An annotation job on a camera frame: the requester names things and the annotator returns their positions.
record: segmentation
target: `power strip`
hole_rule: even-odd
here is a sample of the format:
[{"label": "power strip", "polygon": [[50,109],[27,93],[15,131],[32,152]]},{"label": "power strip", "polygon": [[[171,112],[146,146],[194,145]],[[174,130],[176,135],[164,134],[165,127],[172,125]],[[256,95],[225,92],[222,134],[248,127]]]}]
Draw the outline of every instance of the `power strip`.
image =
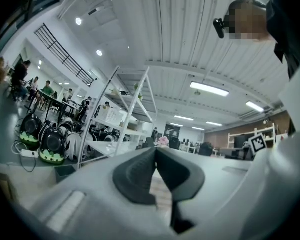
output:
[{"label": "power strip", "polygon": [[21,156],[25,158],[39,158],[39,153],[37,151],[23,149],[21,150]]}]

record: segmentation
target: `pink object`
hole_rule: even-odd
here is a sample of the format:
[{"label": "pink object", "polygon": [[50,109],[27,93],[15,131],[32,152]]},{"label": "pink object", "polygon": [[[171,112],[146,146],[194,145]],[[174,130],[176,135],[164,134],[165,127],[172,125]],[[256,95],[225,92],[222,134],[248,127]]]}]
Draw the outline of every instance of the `pink object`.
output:
[{"label": "pink object", "polygon": [[163,146],[168,146],[169,145],[169,140],[166,136],[159,138],[159,140],[157,141],[157,143],[159,145],[163,145]]}]

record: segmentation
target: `white metal shelf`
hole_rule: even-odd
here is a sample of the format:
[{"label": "white metal shelf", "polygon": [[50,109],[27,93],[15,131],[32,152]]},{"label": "white metal shelf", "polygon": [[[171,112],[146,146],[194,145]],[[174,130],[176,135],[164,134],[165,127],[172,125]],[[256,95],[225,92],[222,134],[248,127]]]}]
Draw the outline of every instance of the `white metal shelf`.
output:
[{"label": "white metal shelf", "polygon": [[[92,118],[92,121],[97,122],[97,123],[102,124],[102,125],[105,125],[105,126],[108,126],[108,127],[111,127],[111,128],[114,128],[114,129],[116,129],[120,132],[122,132],[123,129],[124,129],[122,126],[119,126],[119,125],[116,125],[116,124],[113,124],[113,123],[109,123],[109,122],[100,120],[98,118]],[[136,130],[131,130],[131,129],[126,129],[124,133],[125,133],[125,135],[135,135],[135,136],[144,136],[144,135],[146,135],[146,133],[144,133],[142,131],[136,131]]]},{"label": "white metal shelf", "polygon": [[273,145],[275,145],[275,143],[276,143],[276,130],[277,130],[276,126],[273,123],[271,127],[267,127],[267,128],[264,128],[264,129],[254,128],[254,131],[250,131],[250,132],[243,132],[243,133],[239,133],[239,134],[230,134],[229,133],[228,134],[228,148],[229,148],[230,144],[234,144],[235,143],[234,141],[230,141],[230,139],[233,138],[233,137],[237,137],[237,136],[241,136],[241,135],[250,135],[250,134],[254,134],[256,136],[258,134],[271,133],[271,132],[272,132],[272,137],[270,137],[270,138],[264,138],[264,140],[266,142],[272,141]]},{"label": "white metal shelf", "polygon": [[[112,158],[115,156],[115,152],[118,146],[118,142],[107,142],[107,141],[90,141],[86,142],[91,148],[98,151],[102,155]],[[131,151],[135,151],[137,148],[137,143],[135,142],[123,142],[120,145],[120,149],[117,156],[126,154]]]},{"label": "white metal shelf", "polygon": [[[117,66],[115,68],[111,77],[108,79],[108,82],[103,87],[102,92],[99,95],[96,103],[93,105],[93,109],[88,113],[88,116],[86,118],[86,125],[82,135],[79,158],[76,167],[77,170],[80,169],[82,164],[90,163],[102,159],[104,157],[111,158],[125,154],[130,151],[134,151],[136,150],[136,147],[139,144],[141,136],[147,135],[146,133],[143,133],[141,131],[128,129],[128,124],[131,116],[134,116],[139,121],[154,123],[154,119],[150,116],[149,112],[153,112],[155,114],[155,117],[157,117],[158,115],[154,94],[152,92],[152,88],[148,77],[149,69],[150,67],[147,67],[147,69],[120,69],[120,67]],[[116,86],[113,86],[114,90],[117,92],[116,94],[106,93],[106,90],[108,89],[110,84],[113,84],[113,80],[115,77],[117,77],[122,86],[126,88],[125,90],[121,91],[128,92],[128,96],[119,94],[120,91]],[[143,97],[142,102],[138,98],[141,92]],[[98,106],[101,104],[101,99],[103,96],[106,96],[113,103],[117,104],[119,107],[121,107],[124,111],[127,112],[127,116],[125,118],[123,126],[114,125],[112,123],[108,123],[93,117],[97,112]],[[97,122],[119,130],[120,137],[118,142],[87,141],[87,135],[92,122]],[[135,142],[123,142],[125,135],[137,136],[135,138]],[[93,149],[101,153],[103,156],[83,161],[82,158],[84,148],[87,144],[89,144]]]},{"label": "white metal shelf", "polygon": [[[104,96],[106,96],[109,100],[111,100],[114,104],[116,104],[126,112],[128,112],[126,105],[130,107],[134,99],[134,97],[130,95],[121,95],[121,94],[112,94],[112,93],[111,94],[106,93]],[[139,98],[136,100],[136,104],[137,105],[134,107],[132,116],[140,121],[153,123],[153,119],[149,114],[149,112],[156,113],[156,111],[153,111],[153,106],[150,105],[149,103],[143,104]]]}]

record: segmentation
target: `computer monitor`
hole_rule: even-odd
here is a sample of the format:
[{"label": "computer monitor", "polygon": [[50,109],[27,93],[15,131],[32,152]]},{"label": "computer monitor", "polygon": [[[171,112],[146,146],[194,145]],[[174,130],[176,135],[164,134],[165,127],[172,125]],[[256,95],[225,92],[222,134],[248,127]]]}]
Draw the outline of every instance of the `computer monitor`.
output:
[{"label": "computer monitor", "polygon": [[240,136],[234,137],[234,148],[242,149],[244,143],[247,142],[253,136],[255,135],[252,133],[252,134],[242,134]]}]

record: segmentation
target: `man in green shirt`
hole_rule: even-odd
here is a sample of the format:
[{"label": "man in green shirt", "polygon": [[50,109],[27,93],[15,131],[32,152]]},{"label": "man in green shirt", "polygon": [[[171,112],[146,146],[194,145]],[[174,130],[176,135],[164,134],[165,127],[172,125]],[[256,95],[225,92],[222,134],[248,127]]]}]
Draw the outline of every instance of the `man in green shirt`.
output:
[{"label": "man in green shirt", "polygon": [[50,81],[46,81],[45,87],[41,91],[43,91],[46,95],[49,96],[51,96],[54,93],[54,90],[50,87]]},{"label": "man in green shirt", "polygon": [[[52,96],[54,94],[54,90],[50,87],[50,81],[46,81],[45,87],[41,89],[43,93],[46,95]],[[39,100],[40,99],[40,93],[36,95],[36,98]],[[41,104],[44,104],[45,100],[44,97],[41,98]]]}]

